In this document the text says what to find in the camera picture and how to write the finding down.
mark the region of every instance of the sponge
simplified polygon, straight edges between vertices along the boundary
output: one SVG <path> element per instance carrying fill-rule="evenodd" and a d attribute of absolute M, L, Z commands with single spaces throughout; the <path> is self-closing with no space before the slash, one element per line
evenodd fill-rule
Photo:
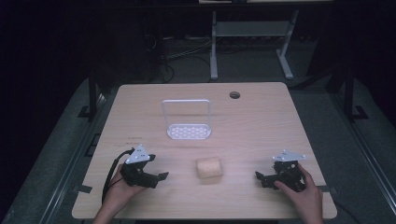
<path fill-rule="evenodd" d="M 220 159 L 218 157 L 197 160 L 197 169 L 200 179 L 222 175 Z"/>

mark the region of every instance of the human hand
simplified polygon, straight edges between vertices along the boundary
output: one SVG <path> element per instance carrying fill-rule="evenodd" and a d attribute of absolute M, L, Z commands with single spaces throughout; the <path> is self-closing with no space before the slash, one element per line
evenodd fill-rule
<path fill-rule="evenodd" d="M 303 191 L 296 192 L 280 181 L 276 181 L 275 185 L 291 199 L 305 224 L 322 224 L 323 192 L 315 185 L 312 175 L 309 174 L 300 163 L 298 166 L 304 177 L 305 189 Z"/>
<path fill-rule="evenodd" d="M 138 193 L 147 189 L 140 186 L 129 186 L 120 174 L 122 165 L 110 181 L 110 188 L 106 194 L 102 207 L 96 214 L 93 224 L 111 223 L 114 216 Z"/>

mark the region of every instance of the finger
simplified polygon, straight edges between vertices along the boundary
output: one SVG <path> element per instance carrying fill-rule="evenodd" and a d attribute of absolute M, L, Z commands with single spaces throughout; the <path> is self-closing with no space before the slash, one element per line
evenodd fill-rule
<path fill-rule="evenodd" d="M 277 186 L 286 196 L 288 196 L 292 201 L 294 200 L 295 195 L 297 194 L 294 190 L 289 188 L 287 185 L 280 181 L 274 182 L 275 186 Z"/>
<path fill-rule="evenodd" d="M 312 178 L 312 175 L 309 174 L 300 163 L 298 164 L 298 167 L 300 168 L 301 173 L 303 173 L 304 175 L 304 182 L 306 186 L 308 188 L 315 186 L 315 182 L 314 179 Z"/>

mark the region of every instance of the wooden table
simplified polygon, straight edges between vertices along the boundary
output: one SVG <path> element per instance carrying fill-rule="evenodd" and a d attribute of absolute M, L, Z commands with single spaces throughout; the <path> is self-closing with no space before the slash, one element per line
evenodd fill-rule
<path fill-rule="evenodd" d="M 230 92 L 238 91 L 239 99 Z M 207 99 L 212 133 L 206 140 L 172 140 L 162 101 Z M 285 219 L 298 217 L 279 190 L 264 189 L 255 171 L 275 173 L 273 156 L 283 149 L 305 154 L 300 161 L 318 186 L 326 185 L 289 91 L 283 83 L 125 85 L 120 87 L 73 208 L 75 218 L 93 218 L 113 160 L 143 144 L 157 155 L 145 172 L 169 172 L 156 189 L 137 195 L 117 217 L 133 219 Z M 219 157 L 223 176 L 199 179 L 196 160 Z M 337 214 L 330 193 L 323 216 Z"/>

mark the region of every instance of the white plastic holder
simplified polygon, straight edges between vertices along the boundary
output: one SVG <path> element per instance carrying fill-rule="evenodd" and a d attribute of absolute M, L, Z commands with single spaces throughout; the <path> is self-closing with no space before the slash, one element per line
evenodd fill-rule
<path fill-rule="evenodd" d="M 131 156 L 126 159 L 125 163 L 131 164 L 131 163 L 137 163 L 140 161 L 149 161 L 150 157 L 149 154 L 147 153 L 146 149 L 143 147 L 143 145 L 139 145 L 134 152 L 131 154 Z"/>
<path fill-rule="evenodd" d="M 178 104 L 201 104 L 204 103 L 207 106 L 207 118 L 203 123 L 170 123 L 168 118 L 168 113 L 166 108 L 170 106 L 170 104 L 178 103 Z M 210 120 L 211 120 L 211 104 L 210 101 L 206 99 L 197 99 L 197 100 L 164 100 L 162 103 L 163 106 L 163 116 L 165 117 L 167 133 L 172 139 L 195 139 L 195 140 L 203 140 L 209 137 L 211 134 L 210 128 Z"/>
<path fill-rule="evenodd" d="M 306 156 L 304 154 L 299 154 L 291 151 L 287 151 L 286 149 L 283 150 L 277 156 L 273 157 L 274 161 L 301 161 L 306 160 Z"/>

